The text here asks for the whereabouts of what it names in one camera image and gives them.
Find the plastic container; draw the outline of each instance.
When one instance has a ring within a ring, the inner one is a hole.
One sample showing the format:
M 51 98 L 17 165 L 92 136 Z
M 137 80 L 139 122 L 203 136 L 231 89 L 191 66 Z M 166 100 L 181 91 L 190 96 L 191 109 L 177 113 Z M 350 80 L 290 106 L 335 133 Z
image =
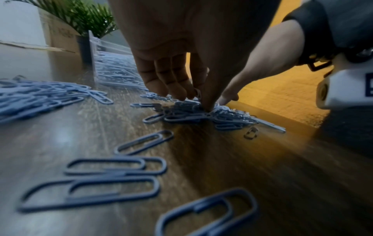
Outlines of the plastic container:
M 102 41 L 89 31 L 92 66 L 96 83 L 147 90 L 137 72 L 131 49 Z

